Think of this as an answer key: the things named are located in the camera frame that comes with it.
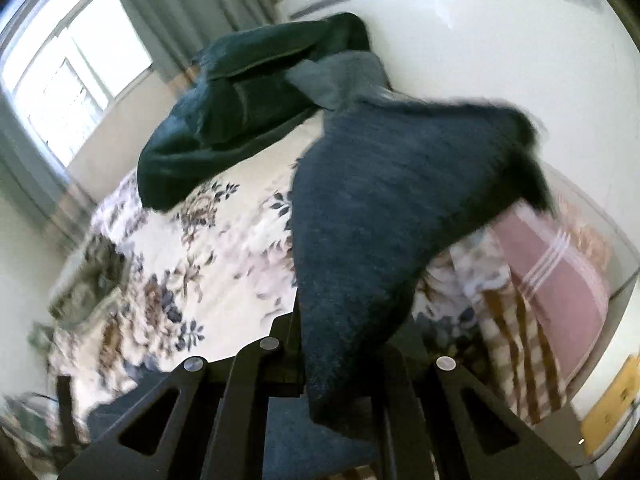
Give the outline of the right green curtain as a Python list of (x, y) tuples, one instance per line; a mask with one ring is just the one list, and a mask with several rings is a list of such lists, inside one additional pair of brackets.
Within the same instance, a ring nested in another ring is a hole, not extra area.
[(120, 0), (168, 84), (187, 87), (201, 50), (220, 37), (271, 24), (276, 0)]

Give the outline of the dark teal plush blanket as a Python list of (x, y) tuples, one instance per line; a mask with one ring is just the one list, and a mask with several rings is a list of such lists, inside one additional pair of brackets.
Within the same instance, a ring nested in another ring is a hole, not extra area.
[(288, 82), (301, 62), (370, 48), (351, 13), (262, 26), (216, 40), (198, 58), (194, 86), (157, 126), (139, 156), (145, 208), (166, 211), (199, 184), (280, 141), (316, 106)]

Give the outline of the white bed headboard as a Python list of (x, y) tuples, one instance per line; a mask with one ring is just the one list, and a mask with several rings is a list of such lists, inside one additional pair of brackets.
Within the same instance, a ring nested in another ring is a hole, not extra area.
[(612, 0), (279, 0), (279, 11), (359, 15), (399, 92), (524, 110), (552, 174), (606, 215), (612, 289), (636, 276), (639, 35)]

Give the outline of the floral bed cover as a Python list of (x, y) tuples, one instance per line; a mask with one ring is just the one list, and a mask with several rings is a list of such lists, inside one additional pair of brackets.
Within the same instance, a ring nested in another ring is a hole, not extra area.
[[(72, 330), (56, 326), (50, 367), (58, 378), (61, 472), (122, 417), (118, 401), (142, 382), (192, 356), (209, 363), (233, 358), (268, 336), (276, 318), (298, 311), (285, 201), (299, 159), (331, 115), (307, 119), (168, 211), (143, 207), (137, 174), (104, 200), (90, 232), (108, 237), (128, 266), (122, 284), (85, 322)], [(354, 474), (378, 460), (372, 393), (388, 346), (408, 363), (453, 360), (530, 429), (565, 403), (560, 364), (491, 229), (519, 202), (548, 210), (547, 191), (544, 208), (517, 200), (427, 263), (405, 321), (370, 357), (369, 377), (356, 382), (347, 427), (371, 443), (369, 458), (311, 479)], [(272, 464), (284, 458), (269, 451), (259, 479), (300, 479), (274, 474)]]

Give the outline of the yellow phone case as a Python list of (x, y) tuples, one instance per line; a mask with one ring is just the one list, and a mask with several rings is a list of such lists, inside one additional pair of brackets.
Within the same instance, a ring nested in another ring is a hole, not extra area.
[(628, 356), (599, 401), (582, 420), (584, 449), (593, 455), (630, 410), (639, 393), (639, 357)]

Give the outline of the window with metal grille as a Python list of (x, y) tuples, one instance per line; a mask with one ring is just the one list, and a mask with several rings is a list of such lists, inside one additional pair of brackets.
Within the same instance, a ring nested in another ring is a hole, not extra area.
[(27, 133), (68, 165), (152, 60), (120, 0), (36, 0), (1, 55)]

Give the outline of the dark blue denim jeans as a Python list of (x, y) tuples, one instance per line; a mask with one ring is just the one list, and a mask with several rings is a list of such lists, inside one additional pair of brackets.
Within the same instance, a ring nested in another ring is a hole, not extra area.
[[(512, 107), (360, 102), (332, 114), (297, 164), (288, 206), (304, 384), (268, 405), (278, 478), (320, 477), (365, 462), (371, 443), (347, 425), (356, 382), (408, 315), (437, 254), (517, 200), (548, 191), (536, 133)], [(170, 373), (118, 401), (124, 416)]]

